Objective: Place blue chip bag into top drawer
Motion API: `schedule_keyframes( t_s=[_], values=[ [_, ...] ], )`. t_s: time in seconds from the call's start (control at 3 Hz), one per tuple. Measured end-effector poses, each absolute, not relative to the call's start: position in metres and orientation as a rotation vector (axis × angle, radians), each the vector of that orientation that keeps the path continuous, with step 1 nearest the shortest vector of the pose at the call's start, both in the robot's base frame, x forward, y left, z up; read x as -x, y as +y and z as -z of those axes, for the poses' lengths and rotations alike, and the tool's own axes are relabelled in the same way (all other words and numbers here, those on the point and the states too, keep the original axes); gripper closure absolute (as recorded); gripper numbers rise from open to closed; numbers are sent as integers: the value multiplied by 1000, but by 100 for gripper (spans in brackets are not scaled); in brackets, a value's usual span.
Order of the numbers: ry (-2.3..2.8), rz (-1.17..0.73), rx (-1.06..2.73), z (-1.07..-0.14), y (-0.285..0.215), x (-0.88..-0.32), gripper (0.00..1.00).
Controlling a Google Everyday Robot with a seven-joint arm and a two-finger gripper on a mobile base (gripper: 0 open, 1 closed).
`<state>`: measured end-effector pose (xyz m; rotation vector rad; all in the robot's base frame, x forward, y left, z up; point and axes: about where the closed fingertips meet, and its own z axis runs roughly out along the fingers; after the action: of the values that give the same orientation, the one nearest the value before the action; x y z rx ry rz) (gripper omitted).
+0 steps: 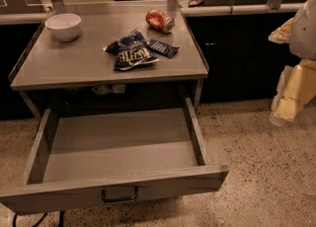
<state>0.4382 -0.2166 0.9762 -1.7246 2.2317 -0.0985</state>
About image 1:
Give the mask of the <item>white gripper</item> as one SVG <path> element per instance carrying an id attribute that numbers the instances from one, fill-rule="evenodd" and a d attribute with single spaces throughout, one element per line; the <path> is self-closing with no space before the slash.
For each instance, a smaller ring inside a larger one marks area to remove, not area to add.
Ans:
<path id="1" fill-rule="evenodd" d="M 289 43 L 290 52 L 303 58 L 294 67 L 285 66 L 277 83 L 270 121 L 282 126 L 293 122 L 316 96 L 316 0 L 307 0 L 268 40 Z"/>

